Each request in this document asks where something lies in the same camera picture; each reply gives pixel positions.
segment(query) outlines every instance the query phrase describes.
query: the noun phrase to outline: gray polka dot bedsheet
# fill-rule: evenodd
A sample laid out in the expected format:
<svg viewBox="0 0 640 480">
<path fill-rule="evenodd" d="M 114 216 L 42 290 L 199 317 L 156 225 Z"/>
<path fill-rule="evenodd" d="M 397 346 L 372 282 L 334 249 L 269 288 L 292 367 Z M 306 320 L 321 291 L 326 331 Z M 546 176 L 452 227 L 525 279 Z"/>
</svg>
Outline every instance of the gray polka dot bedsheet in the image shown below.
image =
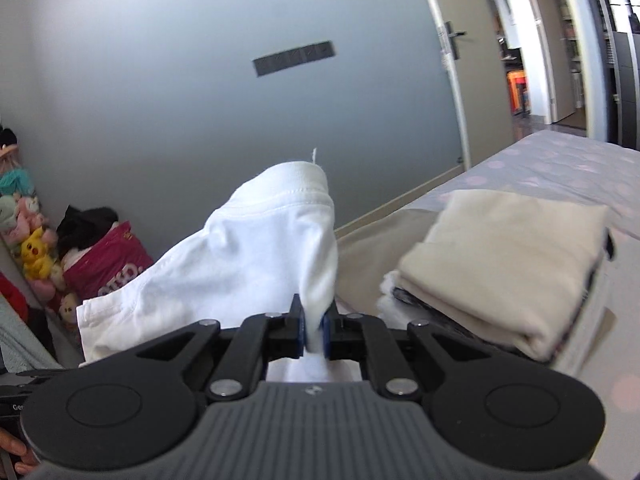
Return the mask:
<svg viewBox="0 0 640 480">
<path fill-rule="evenodd" d="M 635 478 L 640 471 L 640 152 L 545 130 L 406 208 L 442 210 L 455 189 L 510 190 L 610 207 L 618 252 L 607 306 L 615 319 L 579 378 L 596 391 L 607 413 L 593 465 L 612 480 Z"/>
</svg>

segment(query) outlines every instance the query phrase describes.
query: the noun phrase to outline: floor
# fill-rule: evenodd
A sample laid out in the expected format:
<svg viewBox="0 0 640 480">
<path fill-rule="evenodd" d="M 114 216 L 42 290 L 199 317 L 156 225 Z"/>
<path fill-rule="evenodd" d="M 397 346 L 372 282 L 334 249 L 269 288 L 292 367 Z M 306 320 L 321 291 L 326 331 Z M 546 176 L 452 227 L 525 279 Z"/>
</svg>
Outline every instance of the floor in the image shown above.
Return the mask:
<svg viewBox="0 0 640 480">
<path fill-rule="evenodd" d="M 571 128 L 569 126 L 561 126 L 559 124 L 535 123 L 530 117 L 514 117 L 513 118 L 513 136 L 516 140 L 534 134 L 541 130 L 551 130 L 553 132 L 561 132 L 563 134 L 571 134 L 579 137 L 586 137 L 587 132 L 579 128 Z"/>
<path fill-rule="evenodd" d="M 570 126 L 572 128 L 587 129 L 587 112 L 584 108 L 578 108 L 573 114 L 565 117 L 558 124 L 562 126 Z"/>
</svg>

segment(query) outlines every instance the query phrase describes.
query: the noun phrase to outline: hand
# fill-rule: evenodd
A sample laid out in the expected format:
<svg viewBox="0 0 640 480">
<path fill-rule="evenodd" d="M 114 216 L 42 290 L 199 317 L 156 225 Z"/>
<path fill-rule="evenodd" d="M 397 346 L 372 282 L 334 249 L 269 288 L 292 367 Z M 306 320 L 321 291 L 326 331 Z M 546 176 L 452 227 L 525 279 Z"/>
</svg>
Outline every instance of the hand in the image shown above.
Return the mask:
<svg viewBox="0 0 640 480">
<path fill-rule="evenodd" d="M 33 451 L 27 449 L 19 439 L 15 438 L 3 428 L 0 428 L 0 447 L 8 453 L 21 458 L 20 462 L 15 464 L 15 472 L 17 472 L 18 475 L 26 475 L 36 469 L 38 461 L 36 457 L 34 457 Z M 2 463 L 0 463 L 0 478 L 7 478 Z"/>
</svg>

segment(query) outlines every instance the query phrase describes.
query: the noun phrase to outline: pink bag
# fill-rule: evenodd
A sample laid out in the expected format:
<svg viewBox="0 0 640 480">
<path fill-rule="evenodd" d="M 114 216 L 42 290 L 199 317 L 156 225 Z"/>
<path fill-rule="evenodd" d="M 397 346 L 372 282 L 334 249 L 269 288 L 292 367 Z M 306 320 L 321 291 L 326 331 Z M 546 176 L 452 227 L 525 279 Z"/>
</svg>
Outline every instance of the pink bag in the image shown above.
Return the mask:
<svg viewBox="0 0 640 480">
<path fill-rule="evenodd" d="M 153 265 L 129 222 L 113 228 L 64 272 L 66 284 L 80 300 L 106 296 Z"/>
</svg>

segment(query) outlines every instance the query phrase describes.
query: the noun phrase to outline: folded beige cloth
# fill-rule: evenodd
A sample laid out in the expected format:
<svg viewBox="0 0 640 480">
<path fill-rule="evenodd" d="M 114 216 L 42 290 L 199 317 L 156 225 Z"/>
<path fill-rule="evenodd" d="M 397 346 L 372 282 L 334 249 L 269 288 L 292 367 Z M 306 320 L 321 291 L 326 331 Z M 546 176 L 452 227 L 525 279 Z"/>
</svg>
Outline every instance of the folded beige cloth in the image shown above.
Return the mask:
<svg viewBox="0 0 640 480">
<path fill-rule="evenodd" d="M 338 239 L 336 296 L 351 309 L 377 316 L 383 276 L 424 240 L 439 213 L 400 210 Z"/>
<path fill-rule="evenodd" d="M 580 314 L 569 332 L 563 335 L 562 341 L 554 349 L 554 354 L 548 364 L 551 369 L 571 377 L 577 377 L 584 362 L 588 361 L 611 331 L 611 327 L 615 323 L 615 315 L 606 307 L 610 301 L 610 269 L 611 264 L 607 260 L 598 266 L 589 296 L 580 308 Z M 400 281 L 397 270 L 385 276 L 381 286 L 383 295 L 378 300 L 377 306 L 380 317 L 389 328 L 404 330 L 412 320 L 429 319 L 430 314 L 420 306 L 396 300 L 392 293 L 396 286 L 401 286 Z M 443 303 L 437 298 L 434 298 L 433 302 L 429 302 L 429 305 L 443 313 L 453 311 L 456 318 L 461 319 L 459 310 L 446 304 L 443 307 Z M 496 336 L 494 342 L 511 344 L 511 341 L 506 341 L 500 336 Z"/>
<path fill-rule="evenodd" d="M 602 256 L 607 211 L 456 190 L 425 240 L 400 260 L 399 286 L 483 339 L 548 360 Z"/>
</svg>

